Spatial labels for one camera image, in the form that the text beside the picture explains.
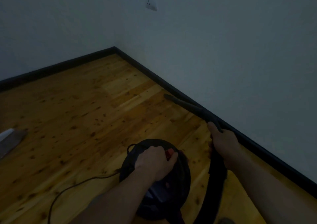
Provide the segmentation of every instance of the baseboard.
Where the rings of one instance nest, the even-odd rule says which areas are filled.
[[[93,60],[97,60],[100,58],[103,58],[105,56],[115,54],[117,48],[116,47],[110,47],[105,50],[100,50],[91,54],[87,54],[78,58],[74,58],[71,60],[66,60],[64,62],[54,64],[51,66],[47,66],[44,68],[41,68],[39,70],[34,70],[32,72],[18,75],[9,79],[1,80],[0,81],[0,92],[10,90],[14,87],[20,86],[22,84],[25,84],[27,82],[31,82],[49,75],[56,74],[58,72],[61,72],[63,70],[68,70],[71,68],[74,68],[76,66],[88,63]]]
[[[85,63],[88,63],[93,60],[97,60],[99,58],[106,57],[111,54],[118,54],[121,58],[126,60],[128,63],[130,63],[132,66],[134,66],[136,69],[144,73],[146,76],[148,76],[150,79],[155,81],[157,84],[162,86],[165,90],[170,92],[175,97],[187,101],[189,103],[192,103],[194,105],[201,106],[191,98],[189,98],[187,95],[173,87],[171,84],[163,80],[161,77],[141,65],[139,62],[131,58],[129,55],[124,53],[123,51],[119,50],[117,47],[111,47],[105,50],[101,50],[92,54],[88,54],[79,58],[75,58],[72,60],[67,60],[52,66],[48,66],[39,70],[32,71],[27,74],[22,74],[13,78],[9,78],[6,80],[0,81],[0,92],[9,90],[13,87],[20,86],[22,84],[25,84],[30,81],[34,81],[52,74],[56,74],[58,72],[61,72],[63,70],[67,70]],[[260,157],[263,161],[268,163],[270,166],[272,166],[274,169],[279,171],[281,174],[283,174],[285,177],[290,179],[292,182],[294,182],[296,185],[301,187],[303,190],[305,190],[307,193],[311,194],[313,197],[317,199],[317,184],[283,162],[281,159],[277,158],[275,155],[270,153],[269,151],[265,150],[263,147],[261,147],[256,142],[252,141],[250,138],[248,138],[246,135],[242,134],[240,131],[236,130],[234,127],[229,125],[224,120],[220,119],[216,116],[218,119],[221,128],[231,130],[233,131],[239,142],[248,150],[253,152],[255,155]]]

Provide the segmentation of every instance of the black vacuum cleaner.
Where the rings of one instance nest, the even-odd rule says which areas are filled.
[[[164,97],[197,115],[206,122],[213,122],[218,130],[222,132],[215,116],[210,112],[168,94],[165,94]],[[170,224],[183,224],[184,221],[182,219],[180,208],[185,203],[189,194],[191,174],[186,156],[174,145],[158,139],[147,139],[138,144],[130,145],[127,150],[128,155],[121,167],[119,181],[123,181],[133,172],[134,164],[139,154],[150,146],[162,146],[167,158],[169,158],[173,152],[178,152],[178,160],[173,170],[165,178],[155,182],[147,191],[137,210],[137,215],[146,220],[154,221],[166,219]],[[227,169],[224,166],[224,161],[222,157],[213,150],[211,154],[206,195],[194,224],[210,224],[214,222],[218,213],[226,177]]]

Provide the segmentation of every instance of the white outlet cover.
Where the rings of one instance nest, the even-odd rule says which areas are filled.
[[[156,1],[154,0],[147,0],[145,7],[149,10],[157,11],[158,8],[156,6]]]

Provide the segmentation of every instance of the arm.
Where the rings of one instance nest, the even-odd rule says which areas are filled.
[[[177,161],[174,153],[166,160],[163,147],[150,147],[139,155],[135,170],[96,203],[81,212],[70,224],[131,223],[150,186],[164,178]]]
[[[237,176],[248,196],[267,223],[315,223],[317,214],[293,191],[251,160],[240,148],[231,131],[220,133],[209,122],[214,147],[224,164]]]

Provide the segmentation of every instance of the forearm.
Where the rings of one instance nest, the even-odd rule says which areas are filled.
[[[313,223],[316,214],[297,195],[249,157],[233,170],[267,223]]]
[[[153,184],[150,174],[133,171],[118,186],[79,214],[70,224],[131,223],[145,193]]]

